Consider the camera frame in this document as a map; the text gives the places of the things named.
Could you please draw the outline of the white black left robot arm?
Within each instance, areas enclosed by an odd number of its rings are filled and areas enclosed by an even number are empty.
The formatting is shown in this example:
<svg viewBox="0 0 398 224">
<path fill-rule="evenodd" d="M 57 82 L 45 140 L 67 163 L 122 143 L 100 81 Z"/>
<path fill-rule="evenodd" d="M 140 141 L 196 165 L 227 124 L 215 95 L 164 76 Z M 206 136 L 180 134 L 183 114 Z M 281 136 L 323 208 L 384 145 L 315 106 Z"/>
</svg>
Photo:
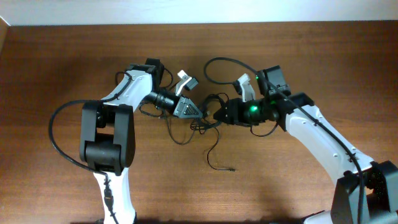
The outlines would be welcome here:
<svg viewBox="0 0 398 224">
<path fill-rule="evenodd" d="M 160 87 L 164 65 L 149 58 L 131 64 L 116 88 L 97 102 L 84 103 L 81 118 L 80 159 L 92 169 L 101 191 L 104 218 L 98 223 L 134 223 L 136 211 L 129 190 L 129 167 L 135 151 L 134 111 L 142 102 L 182 119 L 200 119 L 203 113 L 182 95 L 197 79 L 179 71 L 174 92 Z"/>
</svg>

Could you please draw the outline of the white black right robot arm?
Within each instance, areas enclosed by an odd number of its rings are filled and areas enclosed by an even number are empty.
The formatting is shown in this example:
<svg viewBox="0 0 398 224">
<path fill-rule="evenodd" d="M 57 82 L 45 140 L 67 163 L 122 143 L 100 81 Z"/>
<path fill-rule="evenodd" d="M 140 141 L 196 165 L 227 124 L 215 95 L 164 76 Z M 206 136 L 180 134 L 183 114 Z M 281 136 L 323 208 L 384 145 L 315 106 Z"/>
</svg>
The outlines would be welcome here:
<svg viewBox="0 0 398 224">
<path fill-rule="evenodd" d="M 279 66 L 260 70 L 257 99 L 248 75 L 233 83 L 239 98 L 230 99 L 214 119 L 253 127 L 274 121 L 298 139 L 326 170 L 335 186 L 330 210 L 302 223 L 397 223 L 397 167 L 376 162 L 347 141 L 304 93 L 291 94 Z"/>
</svg>

